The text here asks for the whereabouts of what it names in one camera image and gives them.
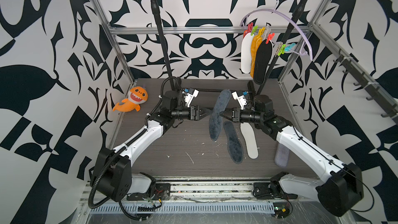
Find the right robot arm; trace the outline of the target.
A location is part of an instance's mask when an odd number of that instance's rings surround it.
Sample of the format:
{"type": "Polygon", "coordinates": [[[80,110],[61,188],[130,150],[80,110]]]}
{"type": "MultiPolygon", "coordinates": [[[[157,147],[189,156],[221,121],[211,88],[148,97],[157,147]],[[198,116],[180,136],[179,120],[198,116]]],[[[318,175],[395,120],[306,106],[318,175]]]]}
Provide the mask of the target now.
{"type": "Polygon", "coordinates": [[[255,96],[248,107],[245,93],[233,92],[239,107],[232,109],[233,122],[253,123],[256,128],[285,146],[306,163],[318,176],[316,179],[281,172],[271,178],[269,191],[275,197],[303,196],[319,202],[330,214],[342,217],[364,198],[367,188],[362,171],[354,163],[345,164],[323,151],[301,134],[291,121],[275,114],[267,95],[255,96]]]}

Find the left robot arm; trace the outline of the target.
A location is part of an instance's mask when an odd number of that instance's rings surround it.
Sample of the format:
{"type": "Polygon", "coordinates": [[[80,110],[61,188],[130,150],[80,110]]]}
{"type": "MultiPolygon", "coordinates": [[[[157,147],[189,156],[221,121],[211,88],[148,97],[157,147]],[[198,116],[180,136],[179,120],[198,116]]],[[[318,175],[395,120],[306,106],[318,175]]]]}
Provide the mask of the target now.
{"type": "Polygon", "coordinates": [[[133,174],[132,165],[154,141],[176,127],[176,120],[198,121],[208,114],[205,108],[191,104],[198,94],[197,89],[182,88],[180,78],[175,76],[162,83],[159,102],[147,114],[144,126],[119,146],[100,150],[90,181],[91,209],[109,200],[121,202],[127,195],[154,197],[155,178],[146,173],[133,174]]]}

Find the lilac round clip hanger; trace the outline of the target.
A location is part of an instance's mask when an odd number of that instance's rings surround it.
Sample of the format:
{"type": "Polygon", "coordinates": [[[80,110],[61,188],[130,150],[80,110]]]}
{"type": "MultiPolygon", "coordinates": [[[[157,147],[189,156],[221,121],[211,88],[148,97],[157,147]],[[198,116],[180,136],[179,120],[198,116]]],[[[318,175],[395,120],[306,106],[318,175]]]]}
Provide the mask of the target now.
{"type": "Polygon", "coordinates": [[[249,12],[248,14],[246,14],[246,15],[241,19],[241,21],[240,21],[240,23],[239,23],[239,26],[242,27],[244,21],[245,21],[251,14],[253,14],[253,13],[255,13],[255,12],[261,12],[261,11],[275,13],[275,14],[279,15],[280,17],[284,18],[286,21],[288,21],[288,22],[293,26],[293,28],[296,29],[297,32],[301,35],[301,37],[302,37],[302,39],[303,39],[305,45],[306,45],[307,48],[308,48],[308,51],[304,51],[304,45],[302,45],[300,51],[299,51],[299,52],[294,51],[294,53],[297,54],[297,55],[299,55],[299,56],[309,55],[309,59],[310,59],[311,61],[314,60],[312,45],[310,44],[309,39],[307,38],[306,34],[302,31],[302,29],[301,29],[292,19],[288,18],[285,14],[283,14],[283,13],[280,12],[280,11],[277,11],[276,9],[261,8],[261,9],[253,10],[253,11],[249,12]]]}

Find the dark grey felt insole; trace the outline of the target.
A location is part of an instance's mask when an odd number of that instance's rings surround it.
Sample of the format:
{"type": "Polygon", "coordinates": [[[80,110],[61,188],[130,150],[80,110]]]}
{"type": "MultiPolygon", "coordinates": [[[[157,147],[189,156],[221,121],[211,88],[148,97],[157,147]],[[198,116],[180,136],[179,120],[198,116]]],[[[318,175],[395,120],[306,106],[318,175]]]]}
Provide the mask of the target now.
{"type": "Polygon", "coordinates": [[[240,164],[242,163],[244,158],[243,147],[237,136],[235,127],[230,121],[224,122],[223,127],[228,140],[227,146],[229,155],[234,163],[240,164]]]}
{"type": "Polygon", "coordinates": [[[229,100],[232,96],[232,92],[229,89],[224,89],[221,91],[220,95],[217,98],[215,106],[212,110],[209,119],[209,136],[212,141],[216,141],[222,130],[222,117],[220,116],[221,112],[224,112],[227,108],[229,100]]]}

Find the white yellow-edged insole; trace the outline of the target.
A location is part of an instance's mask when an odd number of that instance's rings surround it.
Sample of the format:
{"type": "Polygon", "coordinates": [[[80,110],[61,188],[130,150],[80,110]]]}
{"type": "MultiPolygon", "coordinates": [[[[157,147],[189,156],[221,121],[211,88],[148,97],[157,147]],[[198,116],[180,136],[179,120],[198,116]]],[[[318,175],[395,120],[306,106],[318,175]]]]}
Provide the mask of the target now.
{"type": "Polygon", "coordinates": [[[254,35],[247,34],[241,43],[241,71],[249,74],[251,71],[251,45],[254,35]]]}

